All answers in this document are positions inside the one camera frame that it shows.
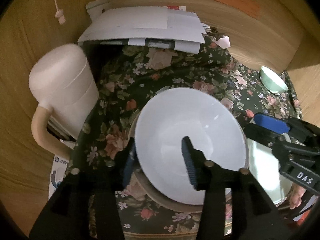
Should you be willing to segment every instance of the dark green floral fabric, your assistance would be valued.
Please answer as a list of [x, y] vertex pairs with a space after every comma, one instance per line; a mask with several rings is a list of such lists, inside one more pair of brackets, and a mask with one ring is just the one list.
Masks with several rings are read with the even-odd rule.
[[[289, 91], [271, 94], [260, 82], [259, 72], [234, 59], [227, 49], [205, 37], [197, 55], [170, 49], [124, 46], [119, 57], [102, 69], [99, 100], [91, 111], [72, 152], [71, 168], [99, 169], [127, 144], [130, 126], [139, 111], [161, 89], [191, 87], [217, 98], [243, 127], [254, 114], [277, 118], [301, 117], [301, 110], [287, 72], [281, 76]], [[119, 214], [127, 239], [159, 237], [194, 239], [199, 213], [179, 213], [152, 201], [136, 179], [116, 192]], [[90, 230], [95, 217], [90, 203]], [[231, 233], [232, 208], [226, 202], [225, 234]]]

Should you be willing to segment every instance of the white bowl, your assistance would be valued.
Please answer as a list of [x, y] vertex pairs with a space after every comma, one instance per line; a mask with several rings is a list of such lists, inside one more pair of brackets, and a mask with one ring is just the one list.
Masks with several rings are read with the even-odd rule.
[[154, 96], [142, 109], [135, 129], [140, 165], [150, 182], [167, 197], [201, 205], [204, 191], [189, 182], [181, 140], [222, 168], [246, 164], [246, 141], [237, 120], [217, 99], [199, 90], [174, 88]]
[[279, 96], [288, 90], [288, 86], [281, 77], [271, 69], [262, 66], [260, 71], [260, 79], [262, 84], [273, 94]]

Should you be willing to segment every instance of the wooden wall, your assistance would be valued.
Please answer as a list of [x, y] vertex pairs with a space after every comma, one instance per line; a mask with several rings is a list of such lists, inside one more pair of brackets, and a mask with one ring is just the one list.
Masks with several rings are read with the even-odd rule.
[[320, 25], [317, 16], [305, 0], [278, 0], [292, 15], [298, 19], [303, 27], [320, 42]]
[[110, 0], [113, 8], [144, 5], [185, 5], [200, 19], [228, 33], [230, 52], [243, 64], [262, 65], [278, 72], [292, 60], [304, 34], [298, 20], [278, 0], [257, 0], [261, 17], [256, 20], [214, 0]]
[[288, 67], [298, 99], [303, 120], [320, 127], [320, 43], [309, 33]]
[[54, 0], [14, 0], [0, 21], [0, 199], [28, 234], [48, 199], [53, 156], [31, 135], [37, 102], [28, 76], [51, 49], [76, 42], [90, 24], [93, 0], [58, 0], [66, 23], [54, 17]]

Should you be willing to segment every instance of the stack of papers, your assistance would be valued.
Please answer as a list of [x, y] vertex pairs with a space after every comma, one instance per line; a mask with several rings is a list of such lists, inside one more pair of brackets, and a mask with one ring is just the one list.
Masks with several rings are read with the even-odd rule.
[[206, 34], [192, 12], [143, 6], [111, 9], [101, 14], [80, 36], [82, 41], [129, 39], [128, 45], [144, 46], [145, 39], [175, 41], [175, 50], [198, 54]]
[[110, 9], [109, 0], [96, 0], [89, 2], [85, 8], [92, 21], [98, 19], [98, 17], [106, 10]]

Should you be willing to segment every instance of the blue block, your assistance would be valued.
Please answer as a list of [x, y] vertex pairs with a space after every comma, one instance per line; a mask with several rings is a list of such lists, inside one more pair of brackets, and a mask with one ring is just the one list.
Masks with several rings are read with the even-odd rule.
[[271, 116], [256, 114], [254, 116], [254, 121], [257, 125], [267, 128], [279, 134], [288, 133], [290, 127], [284, 121], [276, 119]]

